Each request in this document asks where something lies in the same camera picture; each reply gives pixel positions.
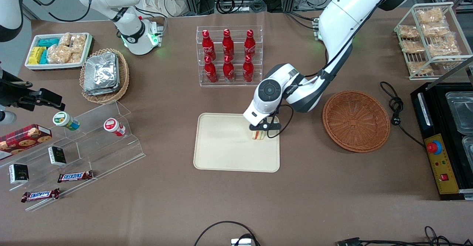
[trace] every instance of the aluminum foil package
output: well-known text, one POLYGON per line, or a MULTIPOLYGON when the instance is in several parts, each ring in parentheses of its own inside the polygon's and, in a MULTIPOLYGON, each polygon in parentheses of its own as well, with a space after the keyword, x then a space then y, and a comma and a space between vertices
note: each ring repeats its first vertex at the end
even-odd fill
POLYGON ((115 93, 120 89, 118 57, 106 52, 87 59, 84 71, 84 92, 89 96, 115 93))

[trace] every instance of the brown tabletop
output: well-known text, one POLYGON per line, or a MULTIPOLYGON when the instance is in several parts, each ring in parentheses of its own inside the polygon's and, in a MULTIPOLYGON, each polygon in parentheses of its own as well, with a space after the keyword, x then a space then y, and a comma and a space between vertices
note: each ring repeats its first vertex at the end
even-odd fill
MULTIPOLYGON (((304 74, 324 65, 324 47, 309 29, 283 14, 211 15, 169 19, 163 46, 144 56, 131 54, 110 21, 34 21, 33 35, 89 32, 93 50, 115 48, 130 67, 130 86, 120 100, 147 157, 35 212, 25 212, 17 193, 0 181, 2 245, 193 245, 208 225, 240 221, 262 245, 332 245, 362 239, 419 241, 431 225, 459 242, 472 235, 473 202, 441 202, 425 150, 392 127, 380 150, 357 154, 336 145, 321 112, 339 91, 356 89, 388 110, 380 81, 389 81, 404 100, 404 127, 421 138, 409 94, 422 84, 409 81, 392 29, 407 12, 377 10, 355 37, 354 48, 336 79, 309 113, 296 113, 280 137, 280 169, 275 173, 198 170, 193 166, 197 118, 204 112, 243 113, 254 88, 201 88, 197 78, 198 25, 264 26, 264 71, 290 62, 304 74)), ((320 12, 306 13, 317 16, 320 12)), ((32 72, 20 77, 34 88, 63 96, 66 110, 79 115, 95 108, 81 96, 79 71, 32 72)), ((52 126, 56 112, 13 109, 7 133, 37 123, 52 126)), ((280 120, 289 112, 282 110, 280 120)), ((229 245, 245 231, 216 226, 200 245, 229 245)))

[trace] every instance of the red cookie box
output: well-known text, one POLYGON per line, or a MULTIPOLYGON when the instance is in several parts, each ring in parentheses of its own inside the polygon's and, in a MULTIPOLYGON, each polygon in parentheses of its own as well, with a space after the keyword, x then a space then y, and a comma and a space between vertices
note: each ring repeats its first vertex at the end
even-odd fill
POLYGON ((51 130, 31 124, 0 137, 0 160, 16 155, 35 145, 51 140, 51 130))

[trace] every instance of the white robotic arm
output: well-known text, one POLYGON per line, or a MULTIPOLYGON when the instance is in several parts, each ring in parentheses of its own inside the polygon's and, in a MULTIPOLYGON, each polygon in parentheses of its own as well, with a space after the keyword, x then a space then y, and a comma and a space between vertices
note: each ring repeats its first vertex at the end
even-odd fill
MULTIPOLYGON (((79 0, 88 6, 89 0, 79 0)), ((92 0, 90 7, 114 22, 125 46, 136 55, 150 52, 159 44, 156 22, 139 19, 133 6, 140 0, 92 0)))
POLYGON ((289 63, 273 67, 258 85, 244 117, 257 126, 277 110, 282 99, 297 112, 309 112, 351 53, 353 36, 378 6, 393 9, 404 0, 332 0, 319 18, 319 34, 328 63, 307 80, 289 63))

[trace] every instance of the coca-cola bottle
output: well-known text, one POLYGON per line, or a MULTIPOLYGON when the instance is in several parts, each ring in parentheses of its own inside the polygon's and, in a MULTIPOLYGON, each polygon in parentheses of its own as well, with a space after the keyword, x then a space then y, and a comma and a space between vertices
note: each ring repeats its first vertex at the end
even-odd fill
POLYGON ((234 47, 233 47, 233 39, 230 36, 230 30, 225 29, 223 30, 223 41, 222 41, 222 47, 223 47, 223 54, 225 56, 230 57, 230 60, 233 59, 233 55, 235 54, 234 47))
POLYGON ((230 56, 223 58, 223 74, 225 75, 225 81, 227 83, 233 83, 235 81, 235 70, 233 68, 232 59, 230 56))
POLYGON ((253 38, 253 30, 246 31, 245 40, 245 56, 250 55, 252 58, 255 56, 256 42, 253 38))
POLYGON ((253 71, 255 67, 251 62, 251 56, 245 56, 245 62, 243 63, 243 78, 245 79, 245 83, 251 83, 253 81, 253 71))
POLYGON ((215 48, 213 46, 213 41, 212 39, 210 38, 210 36, 208 35, 208 31, 207 30, 203 30, 202 31, 202 37, 203 37, 203 40, 202 40, 202 47, 204 49, 204 53, 206 56, 209 56, 212 61, 215 60, 216 58, 216 55, 215 55, 215 48))
POLYGON ((217 71, 215 70, 215 65, 212 63, 210 56, 206 56, 204 58, 204 62, 204 70, 208 80, 211 83, 216 83, 218 81, 217 71))

